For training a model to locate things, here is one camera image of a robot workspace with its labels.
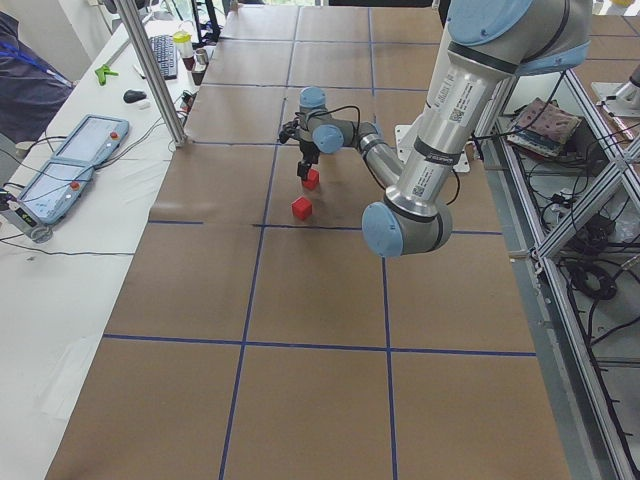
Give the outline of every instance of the white desk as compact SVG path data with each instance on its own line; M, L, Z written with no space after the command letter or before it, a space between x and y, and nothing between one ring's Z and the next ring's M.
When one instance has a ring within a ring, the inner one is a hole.
M150 35L174 30L174 22L147 25ZM98 85L94 70L125 39L120 28L51 122L49 136L69 134L88 113L108 115L131 123L122 149L160 118L150 88L132 67L137 59L131 45L111 66L119 76ZM183 90L197 90L182 63L178 79L167 85L174 99ZM125 104L127 89L146 91L151 107L139 110ZM161 125L140 146L98 172L46 244L35 245L24 237L13 241L47 251L134 252L172 157L170 140ZM39 168L50 154L46 143L38 145L24 165ZM33 175L20 167L11 180L24 184ZM16 233L12 225L0 226L0 238ZM131 256L46 256L0 244L0 478L44 477L130 262Z

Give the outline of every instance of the metal pole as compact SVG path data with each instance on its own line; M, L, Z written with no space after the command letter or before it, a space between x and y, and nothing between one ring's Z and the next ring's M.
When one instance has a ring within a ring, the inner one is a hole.
M138 17L138 9L133 0L115 0L115 4L124 28L129 34L131 44L136 51L142 70L147 77L153 98L155 98L160 114L171 133L171 138L176 147L181 147L184 145L187 136L176 114L171 95L169 95L167 85L160 73L160 68L158 68L156 57L151 50L147 33L140 21L140 17Z

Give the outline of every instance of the small red block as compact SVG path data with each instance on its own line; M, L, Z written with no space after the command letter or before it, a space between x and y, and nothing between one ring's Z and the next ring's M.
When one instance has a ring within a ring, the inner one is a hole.
M291 204L293 215L300 220L306 220L311 215L312 210L311 202L304 197L299 197Z
M302 181L302 186L307 190L313 190L320 183L320 172L313 168L307 173L307 179Z

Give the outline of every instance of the green clip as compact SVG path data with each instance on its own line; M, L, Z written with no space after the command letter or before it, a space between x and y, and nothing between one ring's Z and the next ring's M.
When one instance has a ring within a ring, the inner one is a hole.
M118 72L114 72L109 68L109 65L103 65L96 70L96 75L98 76L98 83L100 85L105 85L107 83L107 75L118 76Z

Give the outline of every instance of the person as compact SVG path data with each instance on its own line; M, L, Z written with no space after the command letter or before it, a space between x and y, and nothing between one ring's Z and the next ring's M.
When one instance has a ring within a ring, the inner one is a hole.
M18 39L18 21L0 11L0 133L35 141L73 85Z

